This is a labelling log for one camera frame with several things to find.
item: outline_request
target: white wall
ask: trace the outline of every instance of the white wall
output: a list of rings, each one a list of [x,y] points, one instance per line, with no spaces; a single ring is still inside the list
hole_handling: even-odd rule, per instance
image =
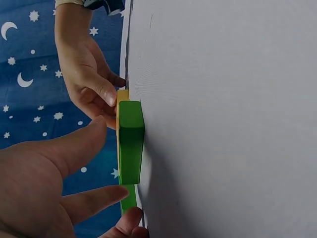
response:
[[[317,1],[134,0],[152,238],[317,237]]]

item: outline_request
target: yellow wooden block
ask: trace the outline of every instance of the yellow wooden block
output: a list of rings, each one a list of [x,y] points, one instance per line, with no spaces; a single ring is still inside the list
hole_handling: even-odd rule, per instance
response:
[[[116,136],[117,136],[117,159],[118,159],[118,172],[120,174],[120,167],[119,167],[119,103],[121,101],[130,101],[130,95],[128,89],[118,90],[117,91],[117,116],[116,116]]]

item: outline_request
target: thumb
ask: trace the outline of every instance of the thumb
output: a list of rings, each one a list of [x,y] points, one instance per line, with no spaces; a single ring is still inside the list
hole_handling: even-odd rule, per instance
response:
[[[102,149],[106,130],[106,120],[99,116],[87,127],[69,135],[42,141],[41,153],[54,163],[65,178],[88,164]]]
[[[117,98],[115,87],[92,69],[88,71],[88,80],[85,80],[86,87],[94,90],[109,106],[113,107]]]
[[[115,227],[104,233],[99,238],[148,238],[148,232],[145,228],[139,228],[143,212],[138,207],[130,208]]]

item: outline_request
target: white crescent moon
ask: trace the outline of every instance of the white crescent moon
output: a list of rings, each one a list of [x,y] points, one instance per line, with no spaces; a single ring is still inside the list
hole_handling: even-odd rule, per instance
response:
[[[2,37],[7,41],[8,39],[6,38],[6,32],[8,29],[10,28],[14,28],[14,29],[18,29],[18,27],[11,21],[7,21],[6,23],[4,23],[1,27],[1,35]]]
[[[18,75],[18,84],[22,88],[27,88],[27,87],[31,86],[32,83],[33,83],[33,79],[31,79],[30,81],[24,81],[23,78],[22,78],[22,73],[19,73],[19,75]]]

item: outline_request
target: blue fabric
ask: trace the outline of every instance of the blue fabric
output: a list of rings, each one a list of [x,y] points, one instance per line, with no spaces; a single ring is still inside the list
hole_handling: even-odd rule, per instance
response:
[[[0,37],[0,148],[22,141],[56,138],[90,122],[70,101],[63,78],[55,76],[60,66],[53,35],[53,9],[53,0],[0,1],[0,25],[13,22],[17,26],[8,29],[7,41]],[[31,21],[32,11],[38,12],[38,20]],[[115,73],[119,73],[122,23],[120,14],[108,17],[104,9],[98,9],[91,24],[91,28],[98,28],[93,37]],[[14,65],[8,63],[11,57],[15,59]],[[47,65],[47,70],[40,70],[41,65]],[[29,87],[19,86],[20,73],[25,81],[34,79]],[[61,119],[54,118],[61,113]],[[41,117],[40,121],[34,122],[36,117]],[[115,131],[108,131],[106,146],[86,168],[85,173],[79,171],[65,180],[63,195],[118,184],[111,175],[117,169]],[[95,238],[119,218],[120,207],[116,204],[77,225],[76,234]]]

